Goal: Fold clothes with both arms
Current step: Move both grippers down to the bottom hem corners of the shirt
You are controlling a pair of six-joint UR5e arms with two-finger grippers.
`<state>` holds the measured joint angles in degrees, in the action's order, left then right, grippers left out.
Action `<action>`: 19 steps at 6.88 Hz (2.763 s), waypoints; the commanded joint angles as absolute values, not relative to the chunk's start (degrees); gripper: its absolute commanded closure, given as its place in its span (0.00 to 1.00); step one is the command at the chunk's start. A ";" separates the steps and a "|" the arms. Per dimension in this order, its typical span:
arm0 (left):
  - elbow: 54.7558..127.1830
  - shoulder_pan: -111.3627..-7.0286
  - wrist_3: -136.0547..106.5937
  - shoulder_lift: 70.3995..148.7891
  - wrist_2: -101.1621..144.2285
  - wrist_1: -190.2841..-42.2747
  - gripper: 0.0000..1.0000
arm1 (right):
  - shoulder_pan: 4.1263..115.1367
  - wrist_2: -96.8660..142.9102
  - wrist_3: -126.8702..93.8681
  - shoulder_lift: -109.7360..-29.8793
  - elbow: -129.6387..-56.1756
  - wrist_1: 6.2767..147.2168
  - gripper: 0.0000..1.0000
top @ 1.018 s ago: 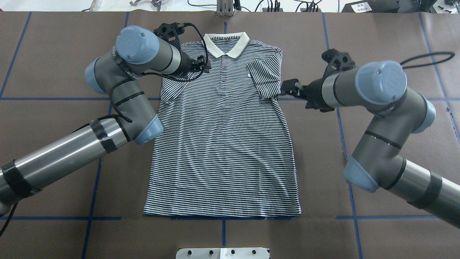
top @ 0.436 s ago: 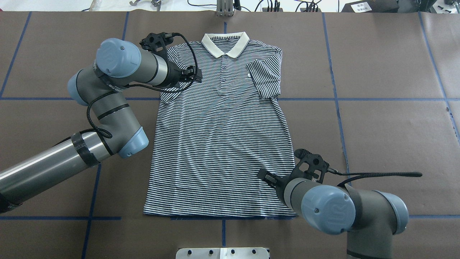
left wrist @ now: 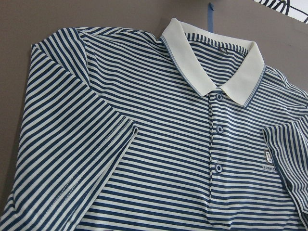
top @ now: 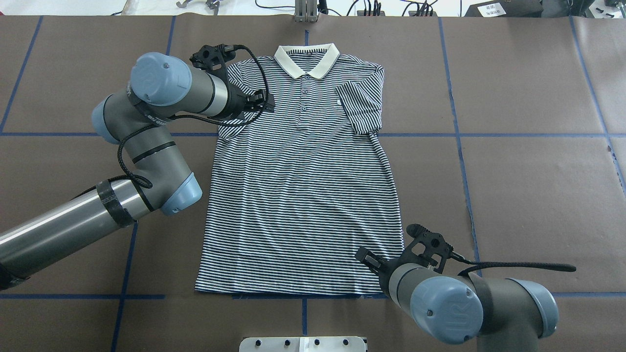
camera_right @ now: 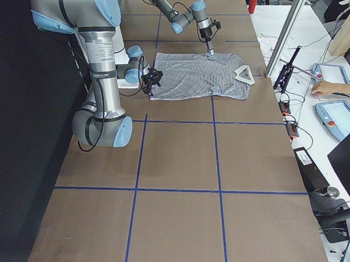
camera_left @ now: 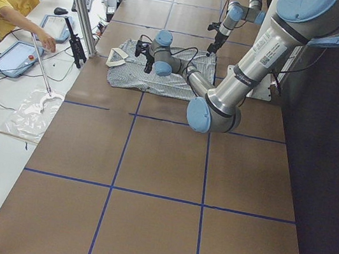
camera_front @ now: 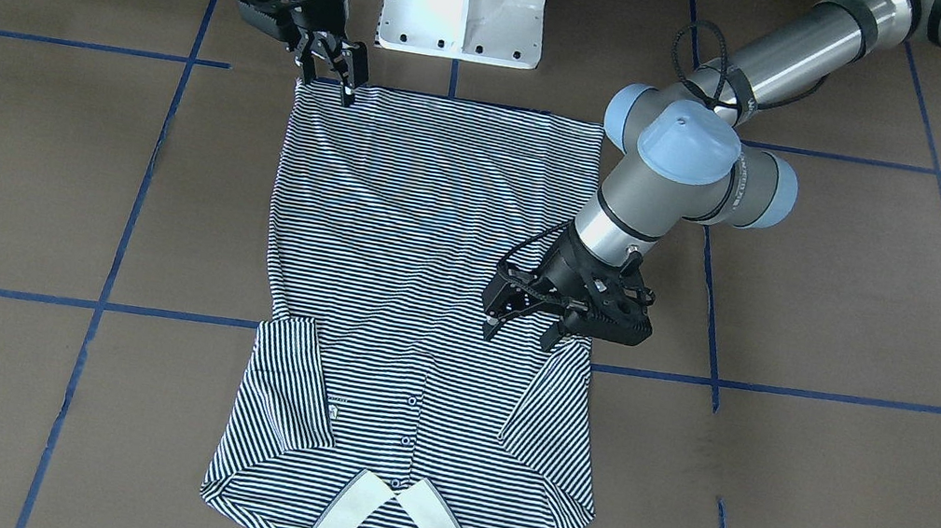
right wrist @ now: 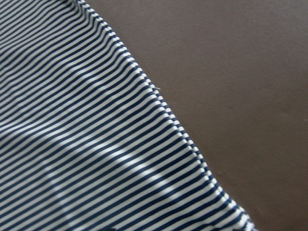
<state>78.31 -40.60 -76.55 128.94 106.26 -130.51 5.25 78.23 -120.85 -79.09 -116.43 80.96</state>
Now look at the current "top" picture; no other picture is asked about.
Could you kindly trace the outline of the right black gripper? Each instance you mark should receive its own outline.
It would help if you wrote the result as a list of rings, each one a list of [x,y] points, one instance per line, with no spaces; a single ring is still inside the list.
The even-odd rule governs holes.
[[[398,258],[387,260],[360,246],[354,258],[378,275],[380,288],[384,294],[389,294],[390,290],[397,292],[401,279],[416,269],[416,254],[403,254]]]

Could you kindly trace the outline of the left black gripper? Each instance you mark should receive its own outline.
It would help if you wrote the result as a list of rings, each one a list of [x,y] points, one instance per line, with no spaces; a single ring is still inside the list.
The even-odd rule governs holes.
[[[226,87],[228,89],[226,118],[239,118],[244,112],[274,112],[275,99],[268,90],[258,89],[252,93],[244,93],[232,83],[228,83]]]

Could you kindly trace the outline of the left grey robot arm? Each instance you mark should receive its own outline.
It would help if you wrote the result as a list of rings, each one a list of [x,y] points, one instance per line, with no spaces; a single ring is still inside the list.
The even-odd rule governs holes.
[[[92,126],[117,146],[120,176],[105,179],[69,202],[3,232],[1,289],[161,210],[174,215],[196,203],[201,187],[183,158],[168,123],[195,119],[243,127],[273,110],[268,79],[243,92],[229,81],[226,63],[241,44],[202,46],[189,63],[163,53],[146,53],[132,67],[125,89],[92,111]]]

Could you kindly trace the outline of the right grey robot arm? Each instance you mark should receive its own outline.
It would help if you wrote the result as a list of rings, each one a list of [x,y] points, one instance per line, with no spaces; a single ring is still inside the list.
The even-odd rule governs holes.
[[[360,247],[355,258],[416,325],[448,345],[476,339],[479,352],[537,352],[559,323],[555,298],[539,283],[443,275],[421,265],[411,250],[388,261]]]

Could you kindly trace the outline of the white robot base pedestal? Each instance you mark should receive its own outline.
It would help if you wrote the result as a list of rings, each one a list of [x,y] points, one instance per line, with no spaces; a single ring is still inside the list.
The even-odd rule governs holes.
[[[367,352],[367,338],[359,336],[286,336],[245,338],[240,352]]]

